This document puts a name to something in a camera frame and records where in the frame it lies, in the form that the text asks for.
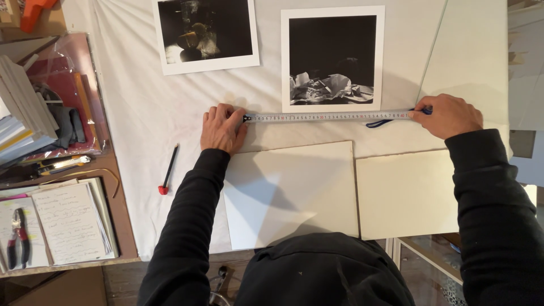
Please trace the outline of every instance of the measuring tape blade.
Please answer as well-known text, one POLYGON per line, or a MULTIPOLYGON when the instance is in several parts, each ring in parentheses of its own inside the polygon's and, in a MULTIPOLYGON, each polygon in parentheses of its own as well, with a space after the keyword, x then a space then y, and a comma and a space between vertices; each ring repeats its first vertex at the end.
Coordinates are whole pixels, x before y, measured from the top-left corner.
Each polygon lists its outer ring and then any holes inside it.
POLYGON ((345 112, 345 113, 279 113, 246 114, 246 123, 278 123, 326 120, 410 120, 408 111, 345 112))

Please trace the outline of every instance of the left hand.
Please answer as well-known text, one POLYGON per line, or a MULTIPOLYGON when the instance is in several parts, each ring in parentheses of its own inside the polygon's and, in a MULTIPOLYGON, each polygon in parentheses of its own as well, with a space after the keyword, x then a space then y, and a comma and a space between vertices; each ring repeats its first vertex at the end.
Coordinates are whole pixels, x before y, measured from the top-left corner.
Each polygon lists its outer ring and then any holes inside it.
POLYGON ((209 112, 204 113, 200 148, 220 149, 232 156, 240 150, 248 133, 248 124, 242 123, 236 132, 236 126, 245 115, 245 110, 239 108, 234 111, 230 104, 212 106, 209 112))

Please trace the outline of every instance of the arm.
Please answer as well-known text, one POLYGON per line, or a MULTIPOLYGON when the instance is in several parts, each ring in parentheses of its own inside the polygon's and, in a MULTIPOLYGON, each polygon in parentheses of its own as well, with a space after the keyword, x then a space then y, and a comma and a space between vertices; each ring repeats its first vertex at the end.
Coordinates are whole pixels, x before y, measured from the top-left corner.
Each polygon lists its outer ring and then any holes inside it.
POLYGON ((202 153, 176 192, 138 294, 138 305, 207 305, 209 243, 225 171, 242 146, 245 111, 220 104, 204 114, 202 153))
POLYGON ((463 291, 469 305, 536 305, 544 301, 544 234, 535 206, 516 182, 497 130, 463 99, 424 97, 410 117, 446 140, 455 173, 463 291))

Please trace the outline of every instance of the black sweatshirt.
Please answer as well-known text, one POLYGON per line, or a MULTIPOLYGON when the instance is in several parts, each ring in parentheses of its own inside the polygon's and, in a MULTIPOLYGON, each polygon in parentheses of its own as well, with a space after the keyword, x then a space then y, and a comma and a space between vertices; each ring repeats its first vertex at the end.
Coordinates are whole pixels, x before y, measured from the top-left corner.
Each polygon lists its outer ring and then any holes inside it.
MULTIPOLYGON (((446 140, 455 166, 469 305, 544 305, 544 235, 497 130, 446 140)), ((207 305, 208 247, 230 156, 204 150, 179 187, 138 305, 207 305)), ((414 305, 375 243, 340 233, 288 239, 255 255, 236 300, 245 305, 414 305)))

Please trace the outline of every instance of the black and white photograph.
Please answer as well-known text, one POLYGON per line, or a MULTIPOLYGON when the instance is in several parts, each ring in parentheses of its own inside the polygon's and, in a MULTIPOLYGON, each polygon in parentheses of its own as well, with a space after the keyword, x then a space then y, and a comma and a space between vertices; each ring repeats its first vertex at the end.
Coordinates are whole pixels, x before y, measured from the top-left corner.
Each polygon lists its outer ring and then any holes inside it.
POLYGON ((253 0, 167 0, 155 5, 165 75, 259 65, 253 0))
POLYGON ((377 111, 385 7, 282 11, 283 111, 377 111))

